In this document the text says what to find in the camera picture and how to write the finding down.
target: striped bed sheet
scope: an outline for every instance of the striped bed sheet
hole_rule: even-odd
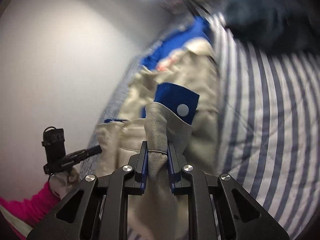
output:
[[[294,239],[320,198],[320,57],[267,56],[234,40],[221,15],[208,20],[221,85],[217,173],[235,178]],[[117,117],[139,62],[131,64],[99,122]],[[93,134],[89,147],[96,144]],[[81,177],[94,172],[96,159],[81,164]],[[128,234],[140,239],[132,229]]]

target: silver screw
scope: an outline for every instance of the silver screw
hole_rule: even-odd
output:
[[[125,165],[125,166],[123,166],[123,168],[122,168],[124,171],[132,171],[132,166],[130,166],[130,165]]]
[[[187,164],[187,165],[184,165],[184,166],[183,166],[183,169],[184,169],[185,171],[192,171],[192,170],[193,170],[193,167],[192,167],[191,165]]]
[[[85,180],[90,182],[90,181],[93,181],[95,178],[96,178],[96,177],[95,177],[94,175],[89,174],[89,175],[87,175],[87,176],[85,177]]]
[[[222,174],[221,175],[221,179],[225,180],[225,181],[228,181],[228,180],[230,180],[230,175],[229,174]]]

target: triangular cutout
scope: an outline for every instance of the triangular cutout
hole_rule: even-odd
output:
[[[72,198],[59,210],[56,214],[56,218],[68,223],[73,223],[76,218],[76,214],[84,194],[83,190],[78,190]]]
[[[237,189],[234,188],[232,194],[242,222],[247,223],[260,217],[260,212]]]

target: pink sleeve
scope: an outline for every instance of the pink sleeve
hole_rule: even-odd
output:
[[[49,189],[48,182],[31,200],[8,202],[0,197],[1,206],[33,228],[59,201],[60,199]]]

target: bright pink sleeve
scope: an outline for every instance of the bright pink sleeve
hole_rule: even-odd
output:
[[[33,228],[59,201],[60,199],[49,189],[48,182],[31,200],[8,202],[0,197],[1,206]]]

